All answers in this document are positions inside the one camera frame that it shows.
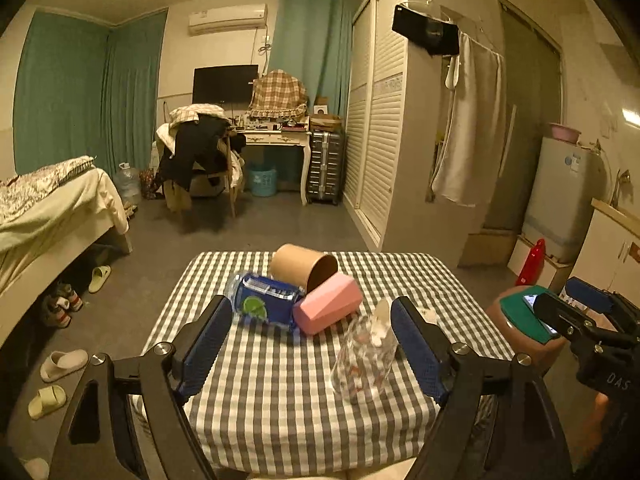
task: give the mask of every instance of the monitor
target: monitor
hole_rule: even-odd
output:
[[[193,71],[193,103],[248,103],[258,77],[257,65],[227,65]]]

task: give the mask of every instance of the suitcase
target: suitcase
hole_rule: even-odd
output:
[[[311,132],[311,162],[306,179],[306,199],[337,205],[342,193],[346,138],[342,132]]]

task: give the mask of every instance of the green lime graphic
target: green lime graphic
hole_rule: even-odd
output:
[[[265,321],[267,319],[267,309],[264,307],[264,301],[257,296],[249,296],[244,298],[242,302],[242,312],[250,316],[257,317]]]

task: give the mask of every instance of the brown stool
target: brown stool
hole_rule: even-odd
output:
[[[564,337],[558,337],[556,339],[551,339],[545,345],[542,345],[534,339],[524,335],[520,330],[509,323],[509,320],[505,317],[502,313],[502,309],[500,308],[501,298],[510,296],[516,292],[521,292],[526,288],[529,288],[529,286],[519,285],[505,290],[487,308],[486,314],[491,318],[491,321],[494,322],[494,325],[504,336],[509,345],[511,345],[514,352],[524,352],[525,354],[528,354],[538,370],[540,372],[546,372],[558,357],[558,354],[566,343],[566,339]]]

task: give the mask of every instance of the pink box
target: pink box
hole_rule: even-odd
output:
[[[356,281],[336,272],[293,308],[293,319],[302,332],[314,335],[355,312],[360,303],[362,293]]]

